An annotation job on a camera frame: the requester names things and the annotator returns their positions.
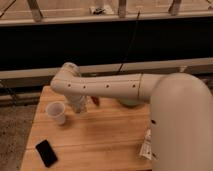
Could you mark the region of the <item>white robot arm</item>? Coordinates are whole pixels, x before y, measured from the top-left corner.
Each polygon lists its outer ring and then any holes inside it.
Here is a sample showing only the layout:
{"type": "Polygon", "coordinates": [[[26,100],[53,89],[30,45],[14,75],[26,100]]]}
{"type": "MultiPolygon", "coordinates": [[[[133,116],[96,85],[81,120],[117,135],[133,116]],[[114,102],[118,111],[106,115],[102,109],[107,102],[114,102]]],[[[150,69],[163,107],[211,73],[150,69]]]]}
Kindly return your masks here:
{"type": "Polygon", "coordinates": [[[152,171],[213,171],[213,94],[187,73],[82,77],[65,63],[51,80],[71,104],[84,96],[150,104],[152,171]]]}

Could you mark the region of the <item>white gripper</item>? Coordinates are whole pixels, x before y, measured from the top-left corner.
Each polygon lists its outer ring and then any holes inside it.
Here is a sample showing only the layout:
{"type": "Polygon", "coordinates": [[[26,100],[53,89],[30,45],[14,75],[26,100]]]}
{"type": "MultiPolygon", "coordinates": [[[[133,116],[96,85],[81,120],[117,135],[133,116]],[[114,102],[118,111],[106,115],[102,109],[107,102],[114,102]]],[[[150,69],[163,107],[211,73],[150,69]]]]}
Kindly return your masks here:
{"type": "Polygon", "coordinates": [[[67,95],[67,104],[72,108],[72,110],[79,114],[85,113],[86,109],[86,97],[82,95],[67,95]]]}

